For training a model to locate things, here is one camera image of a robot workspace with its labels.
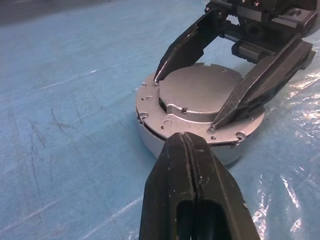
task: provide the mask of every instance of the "blue table surface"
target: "blue table surface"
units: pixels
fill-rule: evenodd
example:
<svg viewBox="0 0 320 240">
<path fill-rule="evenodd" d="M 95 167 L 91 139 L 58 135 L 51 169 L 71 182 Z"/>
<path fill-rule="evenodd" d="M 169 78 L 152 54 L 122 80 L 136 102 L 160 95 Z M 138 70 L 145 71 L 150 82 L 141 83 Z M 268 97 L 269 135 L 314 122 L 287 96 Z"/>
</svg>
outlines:
<svg viewBox="0 0 320 240">
<path fill-rule="evenodd" d="M 136 91 L 206 3 L 0 1 L 1 240 L 138 239 L 156 159 L 136 129 Z M 262 240 L 319 239 L 320 33 L 305 40 L 312 64 L 229 169 Z M 200 62 L 245 74 L 232 44 L 217 39 Z"/>
</svg>

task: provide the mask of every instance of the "screw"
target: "screw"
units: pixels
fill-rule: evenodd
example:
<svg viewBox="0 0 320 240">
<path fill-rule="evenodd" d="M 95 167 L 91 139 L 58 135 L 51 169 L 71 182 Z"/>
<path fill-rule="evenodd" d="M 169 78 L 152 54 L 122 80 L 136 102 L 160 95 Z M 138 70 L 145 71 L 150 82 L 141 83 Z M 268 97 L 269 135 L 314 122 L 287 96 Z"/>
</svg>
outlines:
<svg viewBox="0 0 320 240">
<path fill-rule="evenodd" d="M 222 12 L 219 12 L 218 13 L 218 19 L 222 19 L 223 18 L 223 14 L 222 14 Z"/>
</svg>

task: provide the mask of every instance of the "blue plastic sheet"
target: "blue plastic sheet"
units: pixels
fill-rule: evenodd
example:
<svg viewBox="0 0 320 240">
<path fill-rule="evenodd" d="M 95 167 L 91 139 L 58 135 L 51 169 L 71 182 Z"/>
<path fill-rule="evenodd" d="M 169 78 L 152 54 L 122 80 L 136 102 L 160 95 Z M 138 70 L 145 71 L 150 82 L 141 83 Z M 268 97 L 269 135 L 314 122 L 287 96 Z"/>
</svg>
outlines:
<svg viewBox="0 0 320 240">
<path fill-rule="evenodd" d="M 135 127 L 136 89 L 206 3 L 0 1 L 1 240 L 138 239 L 155 159 Z M 305 40 L 312 64 L 230 169 L 262 240 L 320 234 L 320 33 Z M 231 46 L 217 39 L 200 62 L 245 74 Z"/>
</svg>

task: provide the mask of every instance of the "scratch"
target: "scratch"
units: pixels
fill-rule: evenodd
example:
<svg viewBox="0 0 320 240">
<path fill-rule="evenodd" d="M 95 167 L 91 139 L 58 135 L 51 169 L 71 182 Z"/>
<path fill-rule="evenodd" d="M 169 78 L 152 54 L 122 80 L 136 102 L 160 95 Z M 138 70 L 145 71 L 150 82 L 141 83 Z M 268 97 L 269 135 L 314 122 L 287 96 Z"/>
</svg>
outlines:
<svg viewBox="0 0 320 240">
<path fill-rule="evenodd" d="M 129 95 L 131 95 L 131 93 L 132 93 L 131 91 L 126 92 L 121 99 L 113 101 L 113 102 L 108 102 L 108 104 L 106 106 L 103 106 L 101 109 L 107 109 L 111 105 L 120 104 L 124 99 L 126 99 Z M 80 121 L 81 119 L 87 118 L 87 117 L 89 117 L 89 116 L 101 111 L 101 109 L 98 109 L 98 110 L 95 110 L 95 111 L 92 111 L 92 112 L 89 112 L 89 113 L 83 115 L 80 119 L 79 118 L 76 119 L 74 121 L 74 123 Z"/>
<path fill-rule="evenodd" d="M 39 198 L 41 199 L 40 188 L 39 188 L 38 179 L 37 179 L 37 175 L 36 175 L 36 169 L 35 169 L 34 154 L 32 152 L 31 152 L 31 163 L 32 163 L 32 172 L 33 172 L 33 178 L 34 178 L 35 185 L 36 185 L 36 190 L 37 190 Z"/>
<path fill-rule="evenodd" d="M 120 67 L 120 66 L 123 66 L 123 65 L 124 64 L 117 64 L 117 65 L 109 66 L 108 69 L 113 69 L 113 68 Z"/>
<path fill-rule="evenodd" d="M 101 102 L 98 100 L 98 98 L 97 98 L 97 96 L 95 95 L 94 91 L 93 91 L 90 87 L 88 87 L 88 89 L 90 90 L 91 94 L 93 95 L 95 101 L 96 101 L 96 102 L 98 103 L 98 105 L 100 106 L 100 110 L 103 109 L 104 107 L 103 107 L 103 105 L 101 104 Z"/>
<path fill-rule="evenodd" d="M 31 128 L 33 132 L 36 134 L 38 137 L 39 141 L 41 142 L 42 146 L 45 148 L 46 147 L 46 138 L 41 134 L 39 129 L 30 121 Z"/>
<path fill-rule="evenodd" d="M 76 111 L 76 114 L 78 115 L 78 118 L 80 119 L 80 123 L 84 123 L 84 121 L 83 121 L 83 119 L 81 118 L 81 116 L 80 116 L 80 113 L 79 113 L 79 110 L 78 110 L 78 107 L 77 107 L 77 105 L 76 105 L 76 101 L 75 101 L 75 98 L 73 97 L 72 98 L 72 100 L 73 100 L 73 104 L 74 104 L 74 106 L 75 106 L 75 111 Z"/>
<path fill-rule="evenodd" d="M 1 175 L 4 175 L 4 174 L 8 173 L 8 172 L 12 171 L 15 168 L 16 168 L 16 164 L 14 164 L 14 163 L 11 164 L 6 170 L 0 172 L 0 177 L 1 177 Z"/>
<path fill-rule="evenodd" d="M 83 157 L 82 154 L 81 154 L 80 147 L 77 145 L 76 142 L 74 142 L 74 141 L 72 141 L 72 142 L 74 143 L 74 145 L 73 145 L 74 152 L 75 152 L 75 154 L 78 156 L 78 158 L 79 158 L 79 160 L 80 160 L 80 163 L 82 164 L 82 167 L 83 167 L 84 170 L 85 170 L 84 172 L 85 172 L 88 180 L 91 181 L 92 183 L 94 183 L 95 180 L 94 180 L 94 178 L 91 176 L 90 171 L 88 170 L 88 167 L 86 166 L 86 162 L 90 162 L 91 160 L 85 161 L 84 157 Z M 108 212 L 108 216 L 110 216 L 111 213 L 110 213 L 110 210 L 109 210 L 108 206 L 107 206 L 105 203 L 102 202 L 101 196 L 99 195 L 99 193 L 98 193 L 98 191 L 97 191 L 97 189 L 96 189 L 95 187 L 93 188 L 93 191 L 94 191 L 94 194 L 96 195 L 96 197 L 97 197 L 97 198 L 99 199 L 99 201 L 101 202 L 101 204 L 106 208 L 106 210 L 107 210 L 107 212 Z"/>
<path fill-rule="evenodd" d="M 17 226 L 19 226 L 20 224 L 22 224 L 23 222 L 29 220 L 30 218 L 40 214 L 41 212 L 43 212 L 44 210 L 46 210 L 47 208 L 53 206 L 54 204 L 58 203 L 60 201 L 60 199 L 56 200 L 56 201 L 53 201 L 51 203 L 49 203 L 48 205 L 45 205 L 44 207 L 40 208 L 39 210 L 31 213 L 29 216 L 25 216 L 23 218 L 21 218 L 20 220 L 18 220 L 17 222 L 5 227 L 4 229 L 2 229 L 0 231 L 0 236 L 4 235 L 5 233 L 7 233 L 8 231 L 16 228 Z"/>
<path fill-rule="evenodd" d="M 48 85 L 48 86 L 44 86 L 44 87 L 41 87 L 41 88 L 35 90 L 35 92 L 38 92 L 38 91 L 41 91 L 41 90 L 44 90 L 44 89 L 47 89 L 47 88 L 51 88 L 51 87 L 56 86 L 56 85 L 64 84 L 64 83 L 67 83 L 67 82 L 69 82 L 71 80 L 76 80 L 76 79 L 79 79 L 79 78 L 81 78 L 81 76 L 77 76 L 77 77 L 74 77 L 74 78 L 67 79 L 65 81 L 60 81 L 60 82 L 57 82 L 57 83 L 54 83 L 54 84 L 51 84 L 51 85 Z"/>
<path fill-rule="evenodd" d="M 137 203 L 141 202 L 144 199 L 143 196 L 139 197 L 137 200 L 131 202 L 129 205 L 125 206 L 124 208 L 122 208 L 120 211 L 118 211 L 117 213 L 113 214 L 110 218 L 106 219 L 106 221 L 95 227 L 91 232 L 89 232 L 87 235 L 83 236 L 82 238 L 80 238 L 80 240 L 84 240 L 87 237 L 89 237 L 90 235 L 92 235 L 93 233 L 95 233 L 96 231 L 98 231 L 100 228 L 102 228 L 103 226 L 107 225 L 108 223 L 110 223 L 113 219 L 115 219 L 116 217 L 120 216 L 121 214 L 123 214 L 124 212 L 126 212 L 127 210 L 129 210 L 130 208 L 132 208 L 134 205 L 136 205 Z"/>
<path fill-rule="evenodd" d="M 23 154 L 21 154 L 22 148 L 18 146 L 19 143 L 21 143 L 21 139 L 20 139 L 20 133 L 19 133 L 18 124 L 17 124 L 17 118 L 15 115 L 15 111 L 13 109 L 11 98 L 8 99 L 8 103 L 9 103 L 9 107 L 7 109 L 7 119 L 9 120 L 9 123 L 10 123 L 9 126 L 11 129 L 12 139 L 14 143 L 15 162 L 18 167 L 18 181 L 19 181 L 19 185 L 22 188 L 21 191 L 23 193 L 23 198 L 24 198 L 24 200 L 22 201 L 24 206 L 23 211 L 26 211 L 29 206 L 28 204 L 29 198 L 27 197 L 26 189 L 23 187 L 24 183 L 26 182 L 23 179 L 24 179 L 24 173 L 26 172 L 25 169 L 27 168 L 26 167 L 27 163 L 26 163 L 26 158 L 21 157 L 21 156 L 24 156 Z"/>
<path fill-rule="evenodd" d="M 51 124 L 56 125 L 61 130 L 61 132 L 66 133 L 64 128 L 66 128 L 66 129 L 74 129 L 74 127 L 72 127 L 72 126 L 70 126 L 68 124 L 61 123 L 61 122 L 59 122 L 57 120 L 57 117 L 56 117 L 56 115 L 54 113 L 54 107 L 52 105 L 51 105 L 51 115 L 52 115 L 52 120 L 53 120 L 53 122 L 51 122 Z"/>
<path fill-rule="evenodd" d="M 88 137 L 87 135 L 85 135 L 84 133 L 82 133 L 81 131 L 79 131 L 78 129 L 76 129 L 75 127 L 73 127 L 72 129 L 74 129 L 76 132 L 78 132 L 79 134 L 81 134 L 82 136 L 84 136 L 87 140 L 89 140 L 89 141 L 92 142 L 93 144 L 96 144 L 95 141 L 93 141 L 90 137 Z"/>
<path fill-rule="evenodd" d="M 53 177 L 52 177 L 52 154 L 50 154 L 50 182 L 53 183 Z"/>
<path fill-rule="evenodd" d="M 31 151 L 32 151 L 34 154 L 38 155 L 38 148 L 35 146 L 33 134 L 31 134 L 30 138 L 31 138 Z"/>
</svg>

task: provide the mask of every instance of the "metal lid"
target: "metal lid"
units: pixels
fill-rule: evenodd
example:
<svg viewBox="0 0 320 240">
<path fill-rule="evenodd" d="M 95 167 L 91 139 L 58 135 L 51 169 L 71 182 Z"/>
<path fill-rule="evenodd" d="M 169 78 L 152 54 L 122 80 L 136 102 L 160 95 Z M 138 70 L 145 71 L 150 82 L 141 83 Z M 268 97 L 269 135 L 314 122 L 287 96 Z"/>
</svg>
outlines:
<svg viewBox="0 0 320 240">
<path fill-rule="evenodd" d="M 195 122 L 212 122 L 241 80 L 241 74 L 232 69 L 198 63 L 178 69 L 160 81 L 159 98 L 167 114 Z"/>
</svg>

